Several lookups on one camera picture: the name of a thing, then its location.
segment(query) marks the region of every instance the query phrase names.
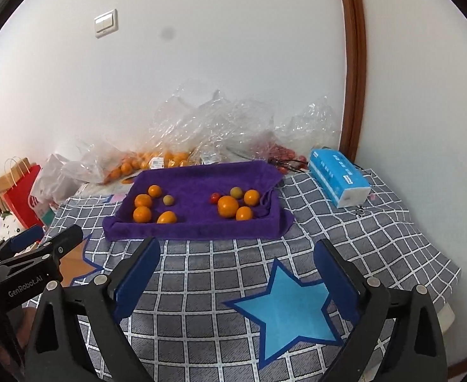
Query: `silver bolt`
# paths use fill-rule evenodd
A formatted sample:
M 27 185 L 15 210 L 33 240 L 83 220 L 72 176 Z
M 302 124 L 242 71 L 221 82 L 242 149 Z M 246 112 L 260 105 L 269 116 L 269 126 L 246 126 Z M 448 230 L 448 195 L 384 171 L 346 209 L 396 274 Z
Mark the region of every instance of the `silver bolt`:
M 422 284 L 418 284 L 416 286 L 416 291 L 419 293 L 419 294 L 426 294 L 428 293 L 428 289 L 426 287 L 424 287 Z
M 51 282 L 48 282 L 48 284 L 46 285 L 46 290 L 49 290 L 49 291 L 55 290 L 58 285 L 59 283 L 57 283 L 55 280 L 52 280 Z
M 380 285 L 380 280 L 377 279 L 376 277 L 368 277 L 366 282 L 368 283 L 370 287 L 379 287 Z
M 98 286 L 105 284 L 107 280 L 108 280 L 108 277 L 104 274 L 100 274 L 94 277 L 94 283 L 97 284 Z

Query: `purple towel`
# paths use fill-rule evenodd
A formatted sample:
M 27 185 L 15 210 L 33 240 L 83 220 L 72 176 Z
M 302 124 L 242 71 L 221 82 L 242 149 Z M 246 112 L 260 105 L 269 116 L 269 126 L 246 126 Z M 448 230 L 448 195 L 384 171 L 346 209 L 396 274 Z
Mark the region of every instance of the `purple towel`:
M 279 205 L 275 186 L 281 178 L 275 167 L 262 161 L 144 171 L 136 177 L 117 213 L 104 219 L 105 237 L 109 241 L 151 236 L 182 240 L 279 238 L 294 222 L 294 215 Z M 163 197 L 155 199 L 151 208 L 153 222 L 135 223 L 134 199 L 138 194 L 146 194 L 153 184 L 163 189 L 163 195 L 173 196 L 175 204 L 167 207 Z M 237 222 L 221 218 L 217 205 L 209 203 L 214 192 L 228 195 L 235 186 L 260 193 L 261 202 L 253 208 L 253 219 Z M 164 211 L 173 211 L 177 223 L 157 224 Z

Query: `red tomato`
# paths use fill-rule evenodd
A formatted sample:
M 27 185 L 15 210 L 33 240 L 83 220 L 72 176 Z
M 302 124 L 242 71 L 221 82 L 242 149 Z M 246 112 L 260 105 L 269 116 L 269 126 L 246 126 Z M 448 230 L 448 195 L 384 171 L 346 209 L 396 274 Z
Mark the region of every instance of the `red tomato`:
M 212 194 L 211 197 L 209 198 L 209 202 L 211 204 L 217 204 L 220 198 L 221 198 L 221 194 L 219 192 L 214 192 L 214 194 Z

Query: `light switch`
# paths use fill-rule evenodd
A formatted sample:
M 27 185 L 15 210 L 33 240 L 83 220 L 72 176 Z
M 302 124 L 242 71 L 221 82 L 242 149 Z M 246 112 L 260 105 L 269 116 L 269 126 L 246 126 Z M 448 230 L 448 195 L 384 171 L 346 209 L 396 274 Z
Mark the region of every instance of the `light switch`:
M 95 37 L 99 39 L 118 30 L 117 9 L 106 12 L 94 19 Z

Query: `red gift bag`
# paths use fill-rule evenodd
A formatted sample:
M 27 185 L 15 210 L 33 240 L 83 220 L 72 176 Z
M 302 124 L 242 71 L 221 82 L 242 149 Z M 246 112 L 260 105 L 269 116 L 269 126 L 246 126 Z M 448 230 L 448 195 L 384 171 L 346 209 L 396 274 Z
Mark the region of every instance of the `red gift bag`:
M 28 196 L 31 194 L 32 186 L 40 170 L 39 165 L 31 166 L 28 172 L 15 182 L 3 197 L 11 212 L 16 215 L 16 218 L 25 228 L 30 228 L 36 224 L 44 227 L 43 222 L 28 205 Z

